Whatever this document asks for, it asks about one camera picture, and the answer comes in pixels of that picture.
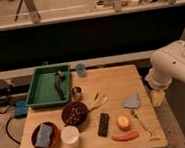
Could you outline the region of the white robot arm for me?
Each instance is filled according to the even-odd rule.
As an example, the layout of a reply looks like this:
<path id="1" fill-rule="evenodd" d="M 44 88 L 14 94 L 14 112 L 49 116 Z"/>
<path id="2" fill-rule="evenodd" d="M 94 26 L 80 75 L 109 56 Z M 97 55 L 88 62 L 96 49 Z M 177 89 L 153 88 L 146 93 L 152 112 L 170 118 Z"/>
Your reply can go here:
<path id="1" fill-rule="evenodd" d="M 153 90 L 167 89 L 173 80 L 185 83 L 185 41 L 170 43 L 150 55 L 152 68 L 145 80 Z"/>

